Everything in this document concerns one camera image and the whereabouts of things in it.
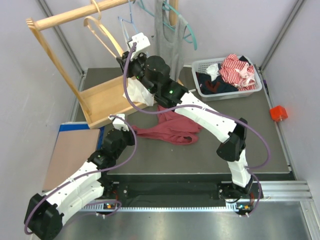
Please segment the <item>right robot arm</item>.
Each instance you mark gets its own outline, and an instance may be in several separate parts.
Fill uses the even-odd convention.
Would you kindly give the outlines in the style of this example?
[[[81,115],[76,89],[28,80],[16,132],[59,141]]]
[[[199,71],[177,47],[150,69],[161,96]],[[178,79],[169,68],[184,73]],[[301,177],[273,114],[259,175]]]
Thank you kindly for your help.
[[[160,106],[194,121],[220,141],[216,153],[227,161],[232,177],[232,182],[219,190],[222,199],[239,200],[251,193],[253,179],[246,169],[245,119],[232,120],[219,116],[186,87],[170,78],[171,69],[160,56],[147,57],[145,53],[140,53],[131,58],[126,51],[116,61],[124,78],[135,77]]]

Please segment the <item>red tank top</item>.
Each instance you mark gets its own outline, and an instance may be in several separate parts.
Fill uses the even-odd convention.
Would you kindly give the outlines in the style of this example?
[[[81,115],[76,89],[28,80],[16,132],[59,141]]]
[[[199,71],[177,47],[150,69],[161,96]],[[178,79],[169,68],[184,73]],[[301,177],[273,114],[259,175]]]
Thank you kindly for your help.
[[[199,140],[198,133],[203,129],[202,126],[191,119],[168,111],[157,115],[158,124],[141,128],[133,125],[136,135],[141,138],[161,140],[174,145],[190,145]]]

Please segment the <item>wooden clothes hanger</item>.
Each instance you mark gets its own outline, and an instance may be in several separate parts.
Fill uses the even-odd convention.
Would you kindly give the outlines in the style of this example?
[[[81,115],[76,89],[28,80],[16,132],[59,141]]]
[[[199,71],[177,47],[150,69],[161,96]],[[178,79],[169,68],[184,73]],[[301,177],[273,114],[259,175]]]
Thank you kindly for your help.
[[[83,20],[83,26],[87,27],[91,33],[100,41],[100,43],[110,52],[110,54],[114,57],[121,57],[122,54],[124,53],[124,50],[122,49],[122,47],[119,45],[119,43],[116,41],[116,39],[113,37],[113,35],[108,31],[108,29],[101,23],[101,18],[102,18],[102,14],[101,14],[101,10],[100,7],[98,6],[98,3],[95,0],[91,0],[90,3],[92,5],[95,6],[95,9],[97,10],[98,13],[98,17],[94,18],[92,16],[86,16]],[[117,51],[117,54],[115,54],[106,44],[105,42],[98,36],[98,34],[95,32],[95,30],[93,29],[90,21],[92,21],[95,26],[97,27],[97,29],[105,36],[107,37],[112,45],[114,46],[115,50]]]

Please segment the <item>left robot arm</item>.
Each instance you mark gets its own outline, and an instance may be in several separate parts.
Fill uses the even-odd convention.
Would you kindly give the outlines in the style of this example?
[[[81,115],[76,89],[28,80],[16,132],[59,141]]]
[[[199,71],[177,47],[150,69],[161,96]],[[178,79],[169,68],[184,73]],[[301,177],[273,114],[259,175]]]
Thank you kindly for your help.
[[[114,187],[107,180],[107,172],[119,167],[117,159],[128,146],[137,147],[134,129],[130,125],[113,128],[105,136],[101,148],[75,173],[52,190],[33,195],[23,222],[25,234],[53,240],[83,207],[100,197],[109,198]]]

